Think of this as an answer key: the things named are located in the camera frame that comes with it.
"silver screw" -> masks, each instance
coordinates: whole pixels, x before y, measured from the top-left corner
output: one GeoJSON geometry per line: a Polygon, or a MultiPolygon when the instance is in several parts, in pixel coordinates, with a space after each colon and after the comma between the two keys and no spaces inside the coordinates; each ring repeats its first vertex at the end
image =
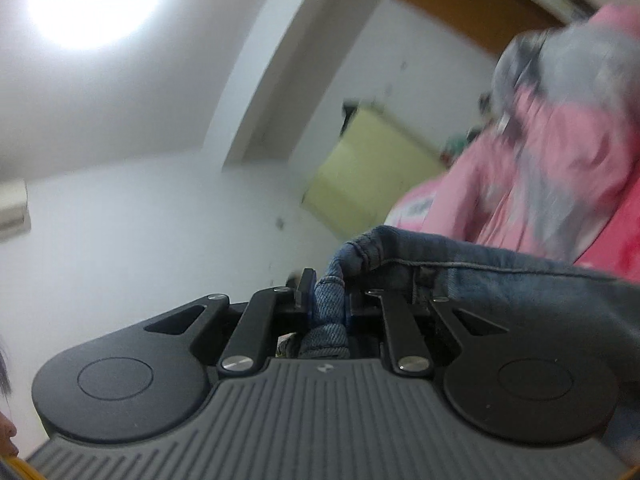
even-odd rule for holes
{"type": "Polygon", "coordinates": [[[222,367],[230,372],[245,372],[254,365],[254,360],[246,355],[232,355],[222,360],[222,367]]]}
{"type": "Polygon", "coordinates": [[[407,355],[398,361],[398,367],[405,372],[423,372],[431,363],[426,357],[407,355]]]}

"denim fabric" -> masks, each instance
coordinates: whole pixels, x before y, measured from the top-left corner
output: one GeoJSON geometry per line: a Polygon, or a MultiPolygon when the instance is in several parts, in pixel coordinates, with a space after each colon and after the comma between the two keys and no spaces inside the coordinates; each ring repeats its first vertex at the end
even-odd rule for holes
{"type": "Polygon", "coordinates": [[[640,379],[640,288],[599,272],[437,235],[380,226],[344,244],[318,281],[301,358],[348,358],[345,285],[433,291],[479,316],[604,359],[621,381],[640,379]]]}

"brown wooden panel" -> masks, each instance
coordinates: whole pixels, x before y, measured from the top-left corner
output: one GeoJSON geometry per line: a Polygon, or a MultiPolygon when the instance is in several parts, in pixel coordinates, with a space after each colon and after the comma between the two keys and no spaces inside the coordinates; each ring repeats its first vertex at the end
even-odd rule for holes
{"type": "Polygon", "coordinates": [[[496,56],[521,32],[564,25],[531,0],[403,1],[443,21],[496,56]]]}

